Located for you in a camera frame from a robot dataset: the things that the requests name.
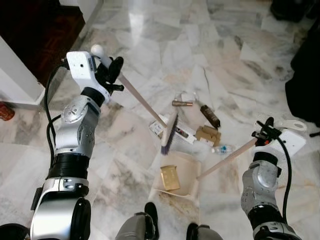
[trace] white handle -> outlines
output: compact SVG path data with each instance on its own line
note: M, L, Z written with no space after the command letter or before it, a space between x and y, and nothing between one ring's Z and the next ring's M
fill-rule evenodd
M112 60L110 59L110 57L105 55L104 48L101 45L93 45L91 47L91 53L92 55L96 56L106 68L109 68L110 64L112 63Z
M303 122L298 120L283 120L283 121L276 121L274 123L275 128L286 128L286 129L293 129L297 131L306 131L307 125Z

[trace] brown cylinder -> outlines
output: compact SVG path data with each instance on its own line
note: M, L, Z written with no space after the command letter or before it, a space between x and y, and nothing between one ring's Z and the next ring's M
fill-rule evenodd
M192 106L193 103L191 101L172 101L172 106L174 107L182 107L182 106Z
M200 107L200 111L214 128L217 129L221 127L219 118L217 118L214 112L207 105Z

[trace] black bag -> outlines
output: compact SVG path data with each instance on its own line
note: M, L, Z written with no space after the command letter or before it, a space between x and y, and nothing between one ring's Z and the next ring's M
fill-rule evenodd
M306 0L273 0L270 11L277 20L299 22L305 15Z
M285 84L292 115L320 126L320 30L313 31L291 61L294 75Z

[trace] dustpan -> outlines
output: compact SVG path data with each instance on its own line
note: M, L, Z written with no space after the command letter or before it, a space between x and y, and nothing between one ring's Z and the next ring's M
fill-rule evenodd
M162 158L161 167L175 165L179 178L180 188L176 190L166 190L161 178L161 171L156 175L152 188L181 198L195 200L198 194L199 181L197 177L201 174L201 162L192 155L179 151L170 151Z

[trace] black cable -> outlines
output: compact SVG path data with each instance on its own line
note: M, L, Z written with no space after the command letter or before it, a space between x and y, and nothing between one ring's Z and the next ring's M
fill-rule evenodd
M310 133L309 136L310 136L310 138L314 138L316 136L320 136L320 131L319 132L315 132L315 133Z
M46 139L48 141L49 144L49 149L50 149L50 168L54 165L54 158L55 158L55 149L51 140L51 136L50 136L50 130L51 130L51 126L53 127L53 123L58 120L61 117L61 115L59 114L58 116L55 116L46 126Z
M44 91L44 99L43 99L43 103L44 103L44 110L45 110L45 113L46 113L46 117L48 119L48 125L49 125L49 128L51 129L51 132L52 132L52 136L53 136L53 141L55 141L55 138L56 138L56 132L55 132L55 129L54 129L54 126L52 124L52 119L51 119L51 115L50 115L50 112L49 112L49 106L48 106L48 93L49 93L49 88L50 88L50 84L51 84L51 81L53 80L55 74L57 73L58 69L60 67L63 67L64 66L64 63L60 63L58 66L56 66L53 71L50 73L50 76L48 78L48 82L46 83L46 87L45 87L45 91Z
M283 220L284 220L285 224L288 224L288 222L287 222L287 203L288 203L289 191L290 191L290 187L291 187L292 166L291 166L291 159L290 159L288 150L287 150L284 142L279 137L277 137L276 140L280 143L280 145L284 151L286 162L288 165L288 181L286 183L286 188L285 188L284 197L283 197L283 206L282 206Z

